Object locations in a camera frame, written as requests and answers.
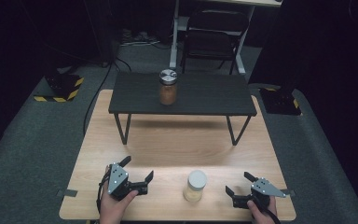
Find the glass jar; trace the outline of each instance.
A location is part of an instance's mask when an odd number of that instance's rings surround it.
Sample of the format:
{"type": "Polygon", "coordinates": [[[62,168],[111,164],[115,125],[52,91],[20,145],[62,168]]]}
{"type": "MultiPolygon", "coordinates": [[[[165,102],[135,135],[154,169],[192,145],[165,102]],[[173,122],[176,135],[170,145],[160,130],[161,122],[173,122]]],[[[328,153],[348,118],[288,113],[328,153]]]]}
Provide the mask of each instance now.
{"type": "Polygon", "coordinates": [[[203,189],[206,185],[206,174],[201,170],[195,170],[190,173],[187,179],[187,186],[183,195],[189,202],[197,202],[202,197],[203,189]]]}
{"type": "Polygon", "coordinates": [[[163,105],[171,105],[176,101],[177,74],[171,69],[159,73],[159,101],[163,105]]]}

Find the jar with brown contents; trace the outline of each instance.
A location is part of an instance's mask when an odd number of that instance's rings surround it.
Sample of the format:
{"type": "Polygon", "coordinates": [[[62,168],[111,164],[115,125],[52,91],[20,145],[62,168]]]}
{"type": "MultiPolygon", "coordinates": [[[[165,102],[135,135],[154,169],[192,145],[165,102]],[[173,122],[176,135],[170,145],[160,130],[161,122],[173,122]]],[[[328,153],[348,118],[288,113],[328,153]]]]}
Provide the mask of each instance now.
{"type": "Polygon", "coordinates": [[[175,71],[165,69],[159,74],[159,101],[163,105],[172,105],[176,101],[176,80],[175,71]]]}

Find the silver lid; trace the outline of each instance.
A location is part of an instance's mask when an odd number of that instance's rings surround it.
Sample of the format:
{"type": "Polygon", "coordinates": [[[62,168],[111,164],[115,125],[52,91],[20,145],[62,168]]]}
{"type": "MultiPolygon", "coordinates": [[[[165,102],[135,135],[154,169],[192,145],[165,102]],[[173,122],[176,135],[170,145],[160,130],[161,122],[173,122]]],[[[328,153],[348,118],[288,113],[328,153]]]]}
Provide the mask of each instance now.
{"type": "Polygon", "coordinates": [[[206,185],[207,177],[206,174],[201,170],[195,170],[188,176],[188,186],[195,190],[202,190],[206,185]]]}
{"type": "Polygon", "coordinates": [[[171,69],[165,69],[159,73],[159,81],[164,85],[175,84],[177,77],[176,72],[171,69]]]}

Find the white lid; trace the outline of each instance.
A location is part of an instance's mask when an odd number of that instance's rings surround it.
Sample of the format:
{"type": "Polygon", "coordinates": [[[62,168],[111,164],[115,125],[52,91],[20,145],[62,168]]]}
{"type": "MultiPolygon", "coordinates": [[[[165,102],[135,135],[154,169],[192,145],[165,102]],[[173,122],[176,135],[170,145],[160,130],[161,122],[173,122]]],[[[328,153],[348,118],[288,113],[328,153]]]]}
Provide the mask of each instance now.
{"type": "Polygon", "coordinates": [[[193,190],[202,190],[206,185],[206,174],[201,170],[195,170],[188,176],[188,185],[193,190]]]}

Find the black tabletop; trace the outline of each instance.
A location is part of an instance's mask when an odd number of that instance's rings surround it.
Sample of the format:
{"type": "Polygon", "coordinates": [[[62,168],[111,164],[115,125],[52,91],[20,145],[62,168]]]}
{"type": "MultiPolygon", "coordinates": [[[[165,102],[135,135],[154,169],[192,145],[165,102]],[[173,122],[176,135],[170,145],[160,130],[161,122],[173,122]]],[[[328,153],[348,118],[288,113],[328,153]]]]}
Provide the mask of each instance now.
{"type": "Polygon", "coordinates": [[[178,74],[173,105],[162,105],[158,73],[117,75],[111,114],[224,115],[257,114],[244,76],[178,74]]]}

